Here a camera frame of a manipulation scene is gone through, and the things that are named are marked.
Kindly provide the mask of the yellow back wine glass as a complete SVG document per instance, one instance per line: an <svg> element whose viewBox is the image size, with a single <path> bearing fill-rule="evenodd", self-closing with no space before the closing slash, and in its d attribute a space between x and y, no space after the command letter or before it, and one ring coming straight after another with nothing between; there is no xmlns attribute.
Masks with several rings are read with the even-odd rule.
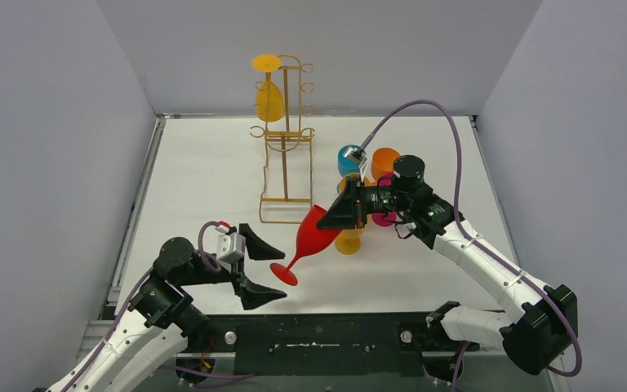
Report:
<svg viewBox="0 0 627 392"><path fill-rule="evenodd" d="M264 81L257 87L255 103L255 113L264 122L277 122L285 114L283 94L272 80L273 73L281 66L276 55L259 55L252 61L252 67L264 75Z"/></svg>

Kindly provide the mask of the yellow wine glass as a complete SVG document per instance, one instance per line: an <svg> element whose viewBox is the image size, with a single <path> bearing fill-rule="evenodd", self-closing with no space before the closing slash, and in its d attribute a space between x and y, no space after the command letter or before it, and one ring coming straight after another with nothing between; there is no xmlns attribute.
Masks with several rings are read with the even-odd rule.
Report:
<svg viewBox="0 0 627 392"><path fill-rule="evenodd" d="M367 177L362 176L359 172L352 172L341 178L340 183L337 185L337 193L342 194L350 187L370 185L371 181Z"/></svg>
<svg viewBox="0 0 627 392"><path fill-rule="evenodd" d="M353 255L362 246L361 237L365 229L343 229L334 242L336 250L344 255Z"/></svg>
<svg viewBox="0 0 627 392"><path fill-rule="evenodd" d="M272 80L273 73L281 66L276 55L259 55L252 61L252 67L264 75L264 81L257 87L255 103L255 113L264 122L277 122L285 114L283 94Z"/></svg>

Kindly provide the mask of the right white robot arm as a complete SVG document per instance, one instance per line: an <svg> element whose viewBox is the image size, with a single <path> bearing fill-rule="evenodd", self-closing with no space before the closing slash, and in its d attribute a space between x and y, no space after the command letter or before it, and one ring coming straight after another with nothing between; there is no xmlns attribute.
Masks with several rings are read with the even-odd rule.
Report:
<svg viewBox="0 0 627 392"><path fill-rule="evenodd" d="M387 185L347 180L318 229L357 229L371 214L393 212L412 237L452 261L500 305L499 311L490 311L447 302L430 313L427 337L438 350L457 341L493 347L537 375L569 347L579 349L576 294L532 277L498 252L434 193L424 171L422 159L403 155L395 159Z"/></svg>

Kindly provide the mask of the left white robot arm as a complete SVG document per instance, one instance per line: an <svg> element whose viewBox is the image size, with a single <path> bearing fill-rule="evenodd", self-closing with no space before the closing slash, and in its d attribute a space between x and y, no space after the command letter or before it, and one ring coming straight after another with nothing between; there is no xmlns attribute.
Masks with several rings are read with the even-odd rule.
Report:
<svg viewBox="0 0 627 392"><path fill-rule="evenodd" d="M212 226L219 234L215 253L183 237L170 238L160 247L100 342L49 386L50 391L132 391L181 351L206 349L216 330L193 305L187 286L228 283L244 310L286 297L283 291L253 283L244 271L246 259L281 260L284 252L246 223L219 221Z"/></svg>

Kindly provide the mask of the orange plastic wine glass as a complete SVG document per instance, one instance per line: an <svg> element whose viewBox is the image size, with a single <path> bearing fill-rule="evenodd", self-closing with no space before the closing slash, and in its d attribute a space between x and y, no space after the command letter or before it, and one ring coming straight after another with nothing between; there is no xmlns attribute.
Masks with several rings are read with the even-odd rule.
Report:
<svg viewBox="0 0 627 392"><path fill-rule="evenodd" d="M396 149L382 147L377 149L371 157L371 176L374 183L386 173L393 172L394 161L400 156Z"/></svg>

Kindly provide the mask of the blue plastic wine glass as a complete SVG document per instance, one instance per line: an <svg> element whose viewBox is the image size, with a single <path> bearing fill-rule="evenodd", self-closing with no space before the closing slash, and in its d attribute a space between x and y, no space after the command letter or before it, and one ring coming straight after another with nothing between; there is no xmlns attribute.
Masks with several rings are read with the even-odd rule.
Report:
<svg viewBox="0 0 627 392"><path fill-rule="evenodd" d="M337 154L337 168L341 177L352 173L359 172L357 166L344 157L344 153L351 145L344 145Z"/></svg>

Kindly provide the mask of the gold wire glass rack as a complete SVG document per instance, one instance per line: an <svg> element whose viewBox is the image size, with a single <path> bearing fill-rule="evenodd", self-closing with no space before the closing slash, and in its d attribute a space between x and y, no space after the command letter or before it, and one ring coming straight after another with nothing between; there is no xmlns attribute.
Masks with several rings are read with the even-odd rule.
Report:
<svg viewBox="0 0 627 392"><path fill-rule="evenodd" d="M314 69L294 55L276 55L282 66L272 76L283 94L285 114L277 122L250 127L250 136L261 140L265 151L258 217L265 224L297 224L313 205L313 150L316 131L305 118L313 106L305 95L314 85L305 75Z"/></svg>

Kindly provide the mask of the magenta plastic wine glass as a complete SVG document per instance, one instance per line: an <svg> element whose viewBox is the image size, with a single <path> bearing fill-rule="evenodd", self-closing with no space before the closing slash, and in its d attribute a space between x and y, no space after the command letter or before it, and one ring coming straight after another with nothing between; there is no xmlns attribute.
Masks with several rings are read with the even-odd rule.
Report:
<svg viewBox="0 0 627 392"><path fill-rule="evenodd" d="M381 175L374 185L390 185L392 182L392 173L386 172ZM397 214L395 212L381 212L371 215L372 221L380 227L389 227L396 222Z"/></svg>

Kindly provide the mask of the red plastic wine glass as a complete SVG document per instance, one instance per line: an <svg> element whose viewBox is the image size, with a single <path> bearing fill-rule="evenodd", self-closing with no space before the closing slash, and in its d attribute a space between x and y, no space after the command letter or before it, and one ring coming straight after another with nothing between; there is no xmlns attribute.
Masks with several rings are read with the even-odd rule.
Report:
<svg viewBox="0 0 627 392"><path fill-rule="evenodd" d="M315 255L328 248L341 233L341 229L319 229L317 223L325 216L327 210L319 205L313 205L305 218L301 221L296 234L296 251L287 266L272 263L270 269L282 282L296 286L298 279L291 271L294 265L302 258Z"/></svg>

